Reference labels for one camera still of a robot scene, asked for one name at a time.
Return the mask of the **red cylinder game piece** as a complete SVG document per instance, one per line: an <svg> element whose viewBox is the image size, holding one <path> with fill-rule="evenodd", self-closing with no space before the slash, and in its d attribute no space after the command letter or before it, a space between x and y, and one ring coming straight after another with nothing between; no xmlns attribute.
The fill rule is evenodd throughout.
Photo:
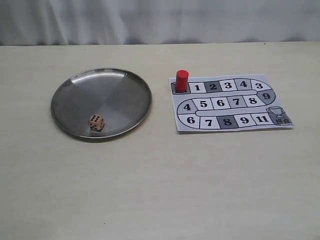
<svg viewBox="0 0 320 240"><path fill-rule="evenodd" d="M178 93L186 92L188 89L189 73L186 70L178 70L176 73L175 91Z"/></svg>

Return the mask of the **wooden die black pips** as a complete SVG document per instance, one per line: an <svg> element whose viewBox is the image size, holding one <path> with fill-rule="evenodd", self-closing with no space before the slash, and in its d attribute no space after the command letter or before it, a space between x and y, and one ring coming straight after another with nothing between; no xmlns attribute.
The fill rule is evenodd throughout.
<svg viewBox="0 0 320 240"><path fill-rule="evenodd" d="M101 131L105 126L105 120L101 115L93 114L88 120L88 125L93 131Z"/></svg>

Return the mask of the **round stainless steel plate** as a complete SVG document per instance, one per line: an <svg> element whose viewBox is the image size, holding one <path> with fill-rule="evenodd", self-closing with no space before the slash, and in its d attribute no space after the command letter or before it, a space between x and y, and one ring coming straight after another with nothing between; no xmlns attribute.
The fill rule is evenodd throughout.
<svg viewBox="0 0 320 240"><path fill-rule="evenodd" d="M152 92L137 74L119 68L95 68L68 78L55 91L50 112L69 136L102 142L133 130L152 108ZM100 131L91 130L89 118L104 118Z"/></svg>

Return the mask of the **paper board game sheet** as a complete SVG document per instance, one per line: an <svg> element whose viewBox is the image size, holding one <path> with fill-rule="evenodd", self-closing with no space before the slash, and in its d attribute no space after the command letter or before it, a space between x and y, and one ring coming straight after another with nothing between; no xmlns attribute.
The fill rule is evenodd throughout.
<svg viewBox="0 0 320 240"><path fill-rule="evenodd" d="M185 92L169 79L179 132L291 129L294 124L264 74L189 77Z"/></svg>

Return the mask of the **white curtain backdrop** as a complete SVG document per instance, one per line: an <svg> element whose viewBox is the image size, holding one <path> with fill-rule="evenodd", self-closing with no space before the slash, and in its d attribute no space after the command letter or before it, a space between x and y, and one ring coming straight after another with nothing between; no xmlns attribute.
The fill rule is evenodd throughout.
<svg viewBox="0 0 320 240"><path fill-rule="evenodd" d="M3 0L0 3L3 46L319 39L317 0Z"/></svg>

